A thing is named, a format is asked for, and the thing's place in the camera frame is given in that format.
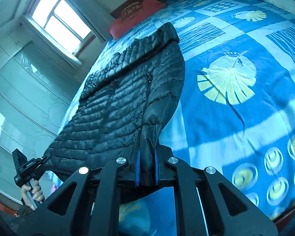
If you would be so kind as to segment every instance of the window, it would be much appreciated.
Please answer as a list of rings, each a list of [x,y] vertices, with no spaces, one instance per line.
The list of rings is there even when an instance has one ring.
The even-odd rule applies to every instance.
[[[40,0],[32,17],[70,53],[90,33],[88,26],[64,0]]]

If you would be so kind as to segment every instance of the jacket sleeve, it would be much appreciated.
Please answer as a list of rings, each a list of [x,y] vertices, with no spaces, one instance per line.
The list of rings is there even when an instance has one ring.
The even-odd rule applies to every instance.
[[[142,185],[153,184],[154,150],[161,130],[178,106],[185,79],[185,61],[177,42],[171,42],[159,56],[152,72],[150,95],[140,135]]]

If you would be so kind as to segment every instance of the window pane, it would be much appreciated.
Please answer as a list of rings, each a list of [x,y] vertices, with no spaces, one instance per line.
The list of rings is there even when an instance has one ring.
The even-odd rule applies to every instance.
[[[54,16],[48,21],[45,30],[69,52],[74,50],[81,43],[78,38],[74,36],[64,25],[61,24]]]
[[[57,5],[55,13],[82,38],[85,38],[90,32],[88,26],[64,0],[61,0]]]
[[[41,26],[44,27],[46,19],[55,6],[58,0],[40,0],[34,13],[33,19]]]

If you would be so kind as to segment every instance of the blue bedsheet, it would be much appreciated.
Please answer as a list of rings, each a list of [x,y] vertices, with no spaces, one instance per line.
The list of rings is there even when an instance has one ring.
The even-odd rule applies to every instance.
[[[110,40],[90,73],[166,22],[180,37],[186,77],[161,144],[193,167],[215,167],[276,218],[295,205],[295,16],[262,0],[169,0]],[[63,126],[76,113],[83,86]],[[170,188],[120,214],[120,228],[130,235],[176,235]]]

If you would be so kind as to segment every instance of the triangular cutout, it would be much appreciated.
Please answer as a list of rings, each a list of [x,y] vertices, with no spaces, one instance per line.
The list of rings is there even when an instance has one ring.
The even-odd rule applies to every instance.
[[[248,210],[247,206],[224,184],[219,183],[219,189],[223,195],[228,212],[232,217]]]
[[[69,207],[73,193],[76,189],[76,183],[71,184],[53,203],[50,204],[48,210],[60,216],[64,216]]]

